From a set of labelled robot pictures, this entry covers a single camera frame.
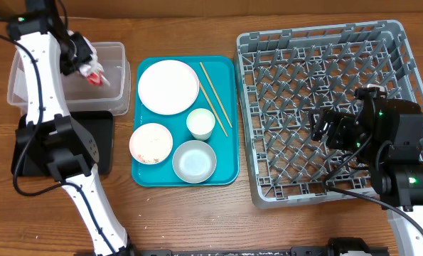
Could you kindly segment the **red snack wrapper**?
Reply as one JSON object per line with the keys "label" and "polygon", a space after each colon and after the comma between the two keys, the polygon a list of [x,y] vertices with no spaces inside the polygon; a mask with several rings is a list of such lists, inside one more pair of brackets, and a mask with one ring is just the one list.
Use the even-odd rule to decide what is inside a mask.
{"label": "red snack wrapper", "polygon": [[96,71],[96,72],[91,72],[87,77],[86,80],[89,82],[89,84],[93,85],[93,86],[103,86],[104,82],[102,79],[102,72],[101,71]]}

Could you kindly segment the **white cup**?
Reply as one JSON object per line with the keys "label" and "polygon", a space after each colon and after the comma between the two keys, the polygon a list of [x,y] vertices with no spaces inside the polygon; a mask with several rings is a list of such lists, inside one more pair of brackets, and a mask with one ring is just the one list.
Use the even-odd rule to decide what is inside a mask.
{"label": "white cup", "polygon": [[187,116],[186,126],[195,139],[205,141],[214,130],[215,116],[205,108],[195,109]]}

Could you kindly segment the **black tray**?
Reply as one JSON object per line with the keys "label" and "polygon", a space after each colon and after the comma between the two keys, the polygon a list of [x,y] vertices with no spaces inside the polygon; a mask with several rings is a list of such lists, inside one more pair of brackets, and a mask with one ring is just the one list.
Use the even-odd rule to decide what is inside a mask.
{"label": "black tray", "polygon": [[26,115],[18,121],[16,144],[11,172],[19,176],[50,176],[62,181],[82,168],[94,164],[97,171],[108,174],[112,164],[114,117],[108,111],[71,112],[41,125],[23,160],[22,151],[34,130],[33,122],[26,122]]}

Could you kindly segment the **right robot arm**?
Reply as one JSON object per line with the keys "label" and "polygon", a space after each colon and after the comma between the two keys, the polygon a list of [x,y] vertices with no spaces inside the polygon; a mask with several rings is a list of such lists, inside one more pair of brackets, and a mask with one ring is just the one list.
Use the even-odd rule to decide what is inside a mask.
{"label": "right robot arm", "polygon": [[[348,153],[326,175],[323,186],[380,205],[387,211],[399,252],[423,255],[421,107],[409,100],[390,99],[385,88],[373,84],[356,89],[354,98],[362,103],[357,114],[332,109],[309,112],[312,140],[325,139],[328,148]],[[330,185],[351,159],[369,171],[377,199]]]}

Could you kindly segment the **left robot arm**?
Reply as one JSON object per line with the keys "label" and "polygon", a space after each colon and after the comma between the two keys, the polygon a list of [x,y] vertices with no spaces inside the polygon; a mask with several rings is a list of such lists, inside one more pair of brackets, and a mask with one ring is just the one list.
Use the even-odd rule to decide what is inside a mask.
{"label": "left robot arm", "polygon": [[98,171],[97,140],[70,113],[62,76],[99,67],[91,45],[68,29],[61,1],[26,1],[26,12],[4,19],[3,40],[15,45],[27,88],[25,124],[16,130],[11,172],[22,196],[63,188],[88,229],[94,255],[138,255],[117,220]]}

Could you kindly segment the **white napkin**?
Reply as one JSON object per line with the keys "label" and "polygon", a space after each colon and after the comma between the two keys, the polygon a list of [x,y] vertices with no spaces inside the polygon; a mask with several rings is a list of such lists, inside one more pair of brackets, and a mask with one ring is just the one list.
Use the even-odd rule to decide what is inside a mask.
{"label": "white napkin", "polygon": [[[74,32],[71,30],[66,30],[68,33],[68,37],[71,36]],[[87,41],[88,45],[91,47],[92,49],[92,60],[82,66],[80,66],[80,69],[78,71],[76,71],[77,73],[79,73],[82,77],[84,77],[86,79],[86,77],[91,73],[91,72],[96,72],[96,71],[101,71],[102,72],[102,79],[105,86],[110,86],[110,82],[106,79],[106,77],[103,75],[104,73],[104,68],[102,67],[102,65],[98,62],[98,57],[97,57],[97,51],[96,49],[92,46],[91,42],[89,42],[86,37],[84,37],[85,40]]]}

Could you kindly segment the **white plate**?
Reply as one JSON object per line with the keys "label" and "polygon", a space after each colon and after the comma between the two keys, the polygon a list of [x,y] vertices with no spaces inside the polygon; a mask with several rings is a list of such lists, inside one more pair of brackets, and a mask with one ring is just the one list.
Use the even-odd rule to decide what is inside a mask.
{"label": "white plate", "polygon": [[199,79],[191,66],[179,60],[162,60],[150,65],[137,85],[141,103],[162,115],[179,114],[196,100]]}

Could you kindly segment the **pink bowl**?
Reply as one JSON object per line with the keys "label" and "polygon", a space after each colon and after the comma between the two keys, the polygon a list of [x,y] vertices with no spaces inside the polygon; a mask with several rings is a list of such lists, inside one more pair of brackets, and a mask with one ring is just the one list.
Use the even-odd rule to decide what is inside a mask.
{"label": "pink bowl", "polygon": [[154,165],[164,161],[173,148],[173,137],[165,126],[143,124],[132,133],[129,150],[140,164]]}

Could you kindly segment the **grey dish rack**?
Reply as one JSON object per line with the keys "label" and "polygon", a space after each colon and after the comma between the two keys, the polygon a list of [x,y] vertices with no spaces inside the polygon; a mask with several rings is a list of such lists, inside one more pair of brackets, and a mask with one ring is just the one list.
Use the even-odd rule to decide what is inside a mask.
{"label": "grey dish rack", "polygon": [[[396,20],[243,33],[234,61],[251,197],[260,209],[343,198],[322,186],[342,153],[311,139],[311,110],[355,114],[355,89],[372,83],[423,112],[422,79]],[[423,138],[421,149],[423,161]]]}

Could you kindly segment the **upper wooden chopstick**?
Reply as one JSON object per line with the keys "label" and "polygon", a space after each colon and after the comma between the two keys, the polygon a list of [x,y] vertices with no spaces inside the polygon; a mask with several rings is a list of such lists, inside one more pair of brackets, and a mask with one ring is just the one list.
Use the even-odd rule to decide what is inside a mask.
{"label": "upper wooden chopstick", "polygon": [[230,125],[230,128],[233,128],[233,125],[232,125],[232,123],[230,121],[230,118],[228,117],[227,112],[226,112],[226,110],[225,110],[225,108],[224,108],[224,106],[223,106],[223,104],[222,104],[222,102],[220,100],[220,97],[219,97],[219,95],[218,95],[218,93],[217,93],[217,91],[216,91],[216,89],[214,87],[214,84],[211,81],[210,76],[209,76],[209,74],[208,74],[207,70],[205,69],[205,66],[204,66],[204,64],[202,62],[200,62],[200,66],[201,66],[201,68],[202,68],[202,70],[203,70],[203,72],[204,72],[204,74],[205,74],[205,76],[206,76],[206,78],[208,80],[208,83],[210,84],[210,87],[213,90],[213,93],[214,93],[214,95],[216,97],[216,100],[218,101],[218,103],[220,105],[220,108],[221,108],[223,114],[225,115],[225,118],[226,118],[228,124]]}

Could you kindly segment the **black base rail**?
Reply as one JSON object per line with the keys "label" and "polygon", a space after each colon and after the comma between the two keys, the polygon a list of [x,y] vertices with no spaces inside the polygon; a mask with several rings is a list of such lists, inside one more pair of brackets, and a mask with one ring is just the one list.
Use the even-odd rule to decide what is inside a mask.
{"label": "black base rail", "polygon": [[330,238],[323,246],[296,246],[278,250],[138,250],[133,244],[128,249],[110,255],[130,256],[389,256],[387,247],[369,247],[362,238]]}

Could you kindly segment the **grey bowl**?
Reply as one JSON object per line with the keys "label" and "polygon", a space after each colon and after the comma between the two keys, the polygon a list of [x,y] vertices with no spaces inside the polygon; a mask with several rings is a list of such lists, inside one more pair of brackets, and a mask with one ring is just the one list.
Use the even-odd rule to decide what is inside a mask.
{"label": "grey bowl", "polygon": [[212,147],[205,142],[190,140],[175,150],[172,166],[180,180],[198,184],[213,175],[217,166],[217,156]]}

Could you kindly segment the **clear plastic bin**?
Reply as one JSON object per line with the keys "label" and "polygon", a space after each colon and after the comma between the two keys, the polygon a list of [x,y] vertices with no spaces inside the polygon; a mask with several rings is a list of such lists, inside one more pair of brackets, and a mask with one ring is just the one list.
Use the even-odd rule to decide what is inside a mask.
{"label": "clear plastic bin", "polygon": [[[104,77],[109,85],[94,86],[86,79],[73,73],[61,76],[65,100],[71,112],[109,111],[114,116],[126,114],[131,94],[131,70],[126,58],[125,47],[120,42],[95,42]],[[7,102],[18,107],[21,114],[27,112],[27,89],[23,63],[15,54],[9,75]]]}

